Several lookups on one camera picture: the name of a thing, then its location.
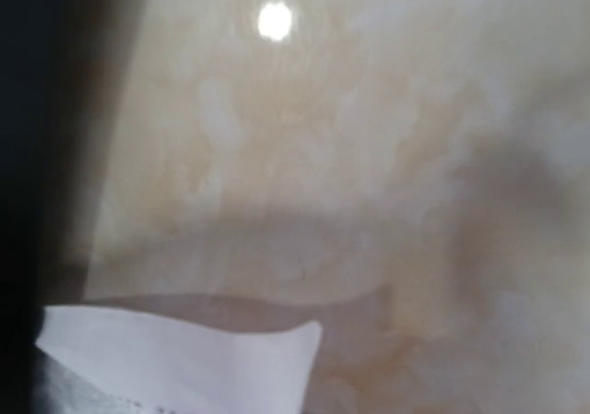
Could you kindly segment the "printed text sheet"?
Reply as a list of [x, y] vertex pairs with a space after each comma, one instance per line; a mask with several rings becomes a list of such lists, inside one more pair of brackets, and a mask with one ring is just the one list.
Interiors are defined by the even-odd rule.
[[300, 413], [322, 341], [311, 321], [232, 333], [122, 309], [51, 305], [37, 347], [110, 396], [165, 413]]

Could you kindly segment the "black folder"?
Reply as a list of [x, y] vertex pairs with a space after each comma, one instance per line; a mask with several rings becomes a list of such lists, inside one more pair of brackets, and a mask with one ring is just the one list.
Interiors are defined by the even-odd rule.
[[44, 306], [82, 298], [146, 0], [1, 0], [1, 409], [44, 411]]

